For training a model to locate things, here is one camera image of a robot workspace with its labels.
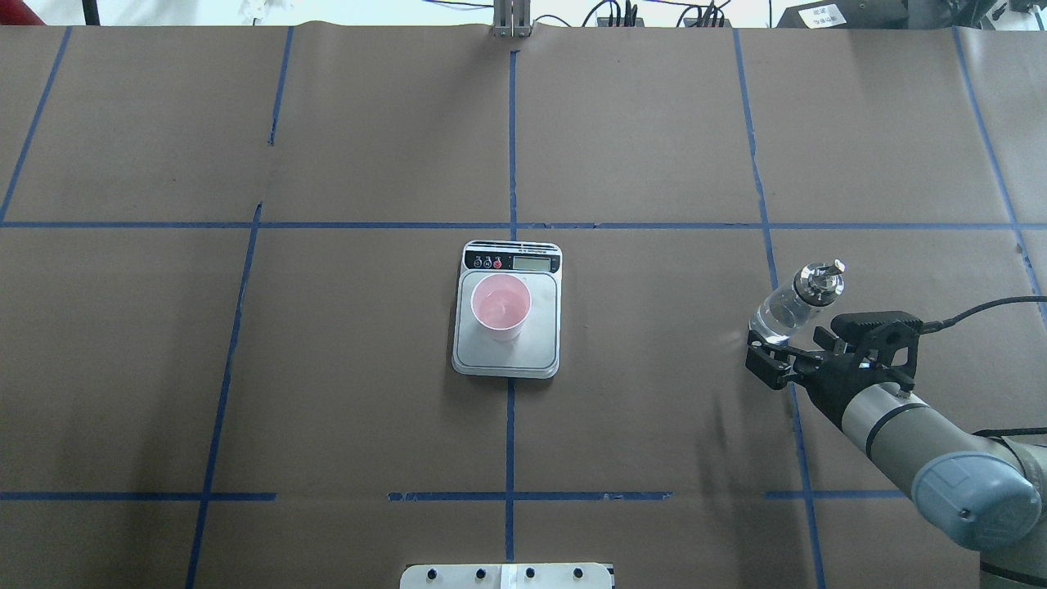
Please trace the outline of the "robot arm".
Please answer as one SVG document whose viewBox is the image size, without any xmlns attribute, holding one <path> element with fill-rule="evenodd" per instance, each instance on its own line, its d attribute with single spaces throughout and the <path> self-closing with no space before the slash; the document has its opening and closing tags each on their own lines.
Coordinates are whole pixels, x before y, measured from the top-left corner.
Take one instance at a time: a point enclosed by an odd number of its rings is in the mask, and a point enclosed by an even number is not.
<svg viewBox="0 0 1047 589">
<path fill-rule="evenodd" d="M 915 394 L 918 321 L 857 333 L 816 329 L 818 350 L 751 330 L 745 368 L 768 388 L 807 391 L 928 523 L 979 556 L 982 588 L 1045 585 L 1045 447 L 1006 431 L 965 432 Z"/>
</svg>

